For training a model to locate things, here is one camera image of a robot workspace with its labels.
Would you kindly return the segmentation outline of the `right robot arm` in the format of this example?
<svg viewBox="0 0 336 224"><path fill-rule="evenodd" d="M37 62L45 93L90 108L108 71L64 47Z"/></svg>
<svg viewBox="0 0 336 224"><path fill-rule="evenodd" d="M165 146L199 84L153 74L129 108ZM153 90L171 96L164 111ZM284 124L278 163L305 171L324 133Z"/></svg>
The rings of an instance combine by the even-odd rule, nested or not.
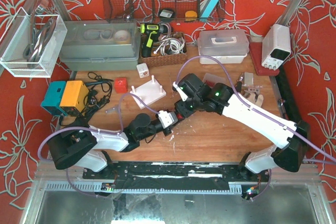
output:
<svg viewBox="0 0 336 224"><path fill-rule="evenodd" d="M299 170L308 148L302 137L310 133L305 121L295 123L282 119L255 106L228 85L216 83L211 88L193 73L174 82L173 89L181 97L175 109L182 117L187 118L195 111L217 113L246 125L273 143L269 148L243 156L239 164L243 175L275 167L293 173Z"/></svg>

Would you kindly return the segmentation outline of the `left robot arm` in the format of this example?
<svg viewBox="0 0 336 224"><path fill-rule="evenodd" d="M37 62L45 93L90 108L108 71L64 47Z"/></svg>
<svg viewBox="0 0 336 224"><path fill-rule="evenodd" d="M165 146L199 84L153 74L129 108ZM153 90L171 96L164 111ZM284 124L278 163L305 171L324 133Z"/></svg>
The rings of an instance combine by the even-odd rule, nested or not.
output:
<svg viewBox="0 0 336 224"><path fill-rule="evenodd" d="M153 138L160 132L170 134L182 120L183 117L173 111L160 111L155 120L141 113L121 133L101 130L76 120L72 124L73 130L51 137L47 145L58 170L80 166L100 172L108 165L108 157L103 151L130 152L140 146L141 140Z"/></svg>

